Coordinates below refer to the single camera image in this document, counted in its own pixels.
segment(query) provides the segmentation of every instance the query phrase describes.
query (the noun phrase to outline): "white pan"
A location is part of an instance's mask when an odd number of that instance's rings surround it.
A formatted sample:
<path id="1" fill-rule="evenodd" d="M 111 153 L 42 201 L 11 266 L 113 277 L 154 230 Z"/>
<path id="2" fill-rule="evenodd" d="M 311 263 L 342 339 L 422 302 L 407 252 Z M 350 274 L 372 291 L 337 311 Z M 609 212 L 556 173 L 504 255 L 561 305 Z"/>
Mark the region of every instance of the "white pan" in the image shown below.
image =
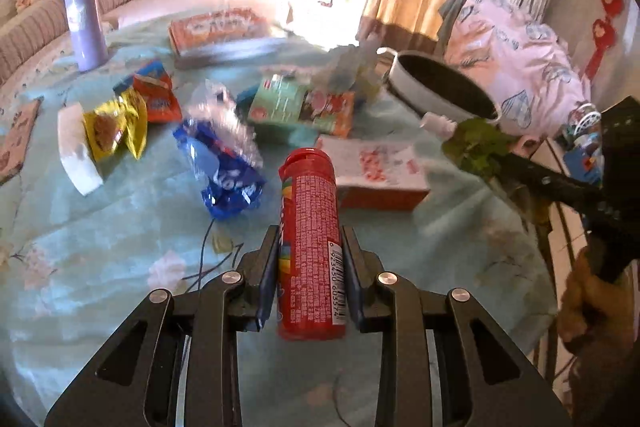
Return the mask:
<path id="1" fill-rule="evenodd" d="M 421 111 L 455 122 L 480 117 L 492 125 L 502 117 L 500 106 L 484 89 L 443 61 L 426 53 L 378 50 L 379 54 L 385 52 L 394 56 L 389 83 Z"/>

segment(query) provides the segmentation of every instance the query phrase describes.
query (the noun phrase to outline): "red cap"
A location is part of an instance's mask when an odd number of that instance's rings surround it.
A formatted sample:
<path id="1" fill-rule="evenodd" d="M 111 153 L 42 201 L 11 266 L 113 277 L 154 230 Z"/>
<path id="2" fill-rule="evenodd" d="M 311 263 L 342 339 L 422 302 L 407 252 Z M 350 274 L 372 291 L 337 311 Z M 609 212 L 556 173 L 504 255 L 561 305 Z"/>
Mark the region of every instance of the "red cap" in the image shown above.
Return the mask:
<path id="1" fill-rule="evenodd" d="M 284 181 L 295 171 L 313 171 L 318 174 L 324 174 L 335 182 L 334 164 L 326 152 L 313 147 L 302 147 L 294 150 L 285 160 L 282 167 L 278 170 L 280 179 Z"/>

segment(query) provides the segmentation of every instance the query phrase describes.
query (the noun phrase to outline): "blue snack bag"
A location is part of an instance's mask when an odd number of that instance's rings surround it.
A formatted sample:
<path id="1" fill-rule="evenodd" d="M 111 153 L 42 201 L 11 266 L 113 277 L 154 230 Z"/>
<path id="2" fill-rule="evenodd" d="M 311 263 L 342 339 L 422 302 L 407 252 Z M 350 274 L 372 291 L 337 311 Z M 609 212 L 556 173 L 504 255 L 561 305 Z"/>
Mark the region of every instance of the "blue snack bag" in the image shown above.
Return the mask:
<path id="1" fill-rule="evenodd" d="M 223 86 L 207 90 L 207 111 L 202 112 L 200 103 L 198 110 L 190 112 L 191 118 L 174 131 L 174 137 L 202 184 L 200 195 L 209 214 L 226 219 L 259 206 L 266 181 L 257 171 L 262 160 L 252 133 L 237 120 L 228 91 Z"/>

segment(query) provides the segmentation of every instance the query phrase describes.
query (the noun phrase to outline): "yellow snack bag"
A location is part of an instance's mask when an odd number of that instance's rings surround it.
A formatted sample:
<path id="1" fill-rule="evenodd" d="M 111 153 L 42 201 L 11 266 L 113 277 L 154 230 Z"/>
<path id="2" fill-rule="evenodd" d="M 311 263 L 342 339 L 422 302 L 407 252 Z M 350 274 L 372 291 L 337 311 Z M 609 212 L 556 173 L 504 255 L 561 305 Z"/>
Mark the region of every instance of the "yellow snack bag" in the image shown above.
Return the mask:
<path id="1" fill-rule="evenodd" d="M 127 131 L 127 120 L 120 104 L 110 100 L 86 112 L 84 130 L 95 161 L 111 156 Z"/>
<path id="2" fill-rule="evenodd" d="M 127 119 L 127 148 L 136 160 L 146 147 L 146 103 L 132 87 L 120 94 L 120 102 Z"/>

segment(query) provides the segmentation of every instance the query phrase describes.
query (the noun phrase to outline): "barcode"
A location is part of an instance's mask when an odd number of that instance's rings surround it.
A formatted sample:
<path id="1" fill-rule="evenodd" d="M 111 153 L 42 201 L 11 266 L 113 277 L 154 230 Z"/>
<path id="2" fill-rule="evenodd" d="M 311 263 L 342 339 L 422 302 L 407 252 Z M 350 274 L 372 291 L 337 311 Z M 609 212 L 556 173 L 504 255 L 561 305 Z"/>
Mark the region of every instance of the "barcode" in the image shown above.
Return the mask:
<path id="1" fill-rule="evenodd" d="M 342 248 L 331 241 L 329 244 L 329 277 L 331 283 L 331 318 L 332 324 L 344 325 L 346 321 L 344 301 L 344 268 L 342 265 Z"/>

